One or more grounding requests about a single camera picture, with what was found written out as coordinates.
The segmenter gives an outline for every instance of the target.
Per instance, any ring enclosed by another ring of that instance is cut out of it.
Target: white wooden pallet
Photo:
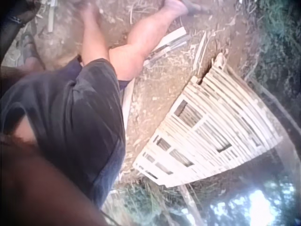
[[[166,187],[235,168],[276,146],[273,114],[238,76],[214,64],[192,77],[133,166]]]

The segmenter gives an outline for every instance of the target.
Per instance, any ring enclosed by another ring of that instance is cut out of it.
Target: man
[[[81,57],[66,67],[44,71],[32,36],[22,36],[24,65],[18,68],[22,76],[8,81],[8,86],[1,84],[1,134],[12,137],[4,140],[9,140],[6,148],[17,147],[16,156],[35,153],[100,208],[125,156],[119,89],[139,75],[145,59],[177,17],[204,9],[188,0],[165,0],[157,13],[133,27],[126,45],[108,50],[97,23],[98,8],[92,2],[84,3],[80,8],[85,26]],[[32,170],[39,171],[43,164],[32,165]],[[6,173],[13,175],[5,177],[12,180],[4,183],[9,187],[6,191],[14,187],[14,180],[25,184],[26,175],[20,179],[21,174],[13,170]]]

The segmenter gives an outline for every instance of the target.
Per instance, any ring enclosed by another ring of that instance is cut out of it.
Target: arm
[[[91,201],[34,146],[8,137],[4,141],[1,135],[1,163],[1,206],[22,225],[107,225]]]
[[[93,3],[87,3],[81,10],[81,17],[85,26],[81,53],[84,65],[100,58],[109,61],[108,47],[97,23],[99,8]]]
[[[0,64],[22,26],[31,21],[40,8],[40,3],[35,0],[18,0],[12,5],[12,8],[7,9],[9,14],[1,20]],[[19,24],[9,19],[12,16],[19,20]]]
[[[21,29],[21,25],[14,22],[8,21],[3,26],[1,26],[0,34],[0,64],[8,51],[11,43],[16,38],[17,34]]]

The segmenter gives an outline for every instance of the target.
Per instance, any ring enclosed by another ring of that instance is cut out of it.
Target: leg
[[[109,51],[118,80],[130,81],[137,77],[145,59],[164,37],[170,24],[187,13],[188,9],[179,0],[165,0],[159,12],[139,21],[130,32],[127,45]]]
[[[99,9],[95,2],[88,2],[80,11],[84,22],[84,39],[81,57],[84,65],[100,58],[109,61],[109,51],[98,26]]]

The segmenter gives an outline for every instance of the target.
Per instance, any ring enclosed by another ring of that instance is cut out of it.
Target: foot
[[[21,54],[24,60],[24,68],[29,72],[40,72],[45,70],[33,36],[30,33],[24,33],[21,37]]]
[[[180,16],[189,13],[187,7],[180,0],[165,0],[164,7],[175,11]]]
[[[79,5],[80,15],[85,25],[99,22],[101,16],[95,1],[82,1]]]
[[[182,15],[194,15],[197,13],[212,14],[210,8],[204,4],[199,5],[191,0],[165,0],[166,7],[172,8]]]

